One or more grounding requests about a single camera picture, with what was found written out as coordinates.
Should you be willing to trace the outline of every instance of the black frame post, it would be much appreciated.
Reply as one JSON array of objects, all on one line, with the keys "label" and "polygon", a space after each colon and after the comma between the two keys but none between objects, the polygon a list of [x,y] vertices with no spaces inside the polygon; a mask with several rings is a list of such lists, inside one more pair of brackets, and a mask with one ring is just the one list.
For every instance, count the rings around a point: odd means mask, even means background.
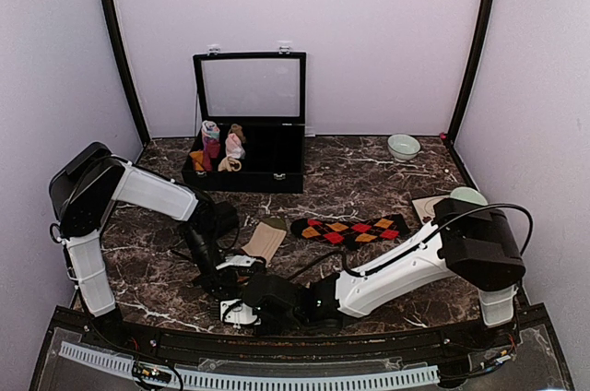
[{"label": "black frame post", "polygon": [[446,134],[446,141],[452,146],[457,139],[461,123],[465,117],[465,111],[469,102],[469,96],[473,89],[473,83],[478,72],[479,59],[483,50],[483,44],[486,39],[486,32],[488,31],[488,23],[490,22],[491,5],[493,0],[481,0],[479,3],[478,21],[476,29],[473,34],[473,41],[471,43],[471,51],[467,59],[465,74],[463,76],[463,83],[459,90],[457,104],[454,107],[453,118],[449,125],[449,130]]},{"label": "black frame post", "polygon": [[119,22],[117,20],[117,13],[115,11],[114,0],[101,0],[102,10],[104,11],[104,19],[107,23],[107,30],[109,31],[109,37],[111,38],[112,52],[114,53],[114,59],[119,69],[119,76],[123,84],[125,97],[131,110],[134,123],[136,124],[136,130],[139,134],[139,138],[143,146],[145,147],[149,141],[149,132],[144,115],[141,112],[139,105],[139,98],[137,97],[136,87],[131,78],[131,70],[129,69],[129,63],[127,62],[127,55],[123,47],[123,37],[121,36],[121,30],[119,29]]}]

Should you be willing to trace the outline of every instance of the white wall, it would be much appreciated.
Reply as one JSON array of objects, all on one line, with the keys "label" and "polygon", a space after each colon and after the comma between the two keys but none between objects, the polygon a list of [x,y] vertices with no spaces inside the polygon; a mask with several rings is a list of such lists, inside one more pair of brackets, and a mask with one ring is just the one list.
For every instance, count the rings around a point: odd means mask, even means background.
[{"label": "white wall", "polygon": [[195,130],[192,56],[309,53],[308,124],[318,134],[438,135],[450,122],[479,0],[117,0],[153,136]]},{"label": "white wall", "polygon": [[131,158],[140,142],[100,0],[0,0],[0,70],[0,389],[21,390],[73,291],[49,181],[93,140]]},{"label": "white wall", "polygon": [[579,389],[590,389],[589,20],[590,0],[495,0],[456,144],[486,196],[533,213],[525,288],[549,308]]}]

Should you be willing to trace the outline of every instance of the beige sock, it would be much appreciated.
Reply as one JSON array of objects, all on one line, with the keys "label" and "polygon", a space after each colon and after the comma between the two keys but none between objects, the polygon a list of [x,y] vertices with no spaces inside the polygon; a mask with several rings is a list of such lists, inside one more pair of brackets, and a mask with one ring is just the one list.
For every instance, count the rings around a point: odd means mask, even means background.
[{"label": "beige sock", "polygon": [[269,263],[286,235],[287,224],[285,220],[279,218],[262,219],[254,230],[252,239],[242,249],[246,254],[263,257]]}]

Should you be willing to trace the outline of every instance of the white perforated strip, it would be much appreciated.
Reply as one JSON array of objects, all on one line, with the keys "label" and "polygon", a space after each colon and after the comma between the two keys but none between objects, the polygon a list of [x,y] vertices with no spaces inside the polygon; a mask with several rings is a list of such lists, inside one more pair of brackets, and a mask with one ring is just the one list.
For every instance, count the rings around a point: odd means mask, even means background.
[{"label": "white perforated strip", "polygon": [[[96,370],[133,380],[131,375],[133,359],[128,356],[121,357],[69,342],[62,342],[59,355]],[[177,368],[177,371],[183,378],[184,389],[194,391],[385,391],[439,383],[436,366],[390,373],[304,378],[213,374],[183,368]],[[146,380],[146,382],[162,385],[162,383],[151,380]],[[178,378],[175,375],[168,387],[179,388]]]}]

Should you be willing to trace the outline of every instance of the robotic arm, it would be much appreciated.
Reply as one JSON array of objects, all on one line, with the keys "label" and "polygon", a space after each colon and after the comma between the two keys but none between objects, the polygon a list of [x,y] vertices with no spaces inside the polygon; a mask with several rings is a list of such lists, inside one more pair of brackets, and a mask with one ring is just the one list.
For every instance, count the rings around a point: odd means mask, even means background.
[{"label": "robotic arm", "polygon": [[525,274],[505,215],[498,209],[473,211],[478,206],[453,199],[437,204],[436,219],[405,243],[354,269],[343,258],[343,272],[308,288],[266,274],[266,263],[257,258],[223,254],[216,239],[238,226],[229,204],[214,204],[204,193],[113,156],[100,143],[53,177],[50,196],[59,221],[54,224],[59,235],[52,231],[52,237],[63,245],[68,276],[94,317],[116,309],[100,252],[100,232],[116,201],[180,221],[200,270],[198,284],[221,301],[222,321],[256,325],[257,334],[338,330],[396,297],[455,274],[479,288],[484,323],[497,326],[512,319],[514,285]]}]

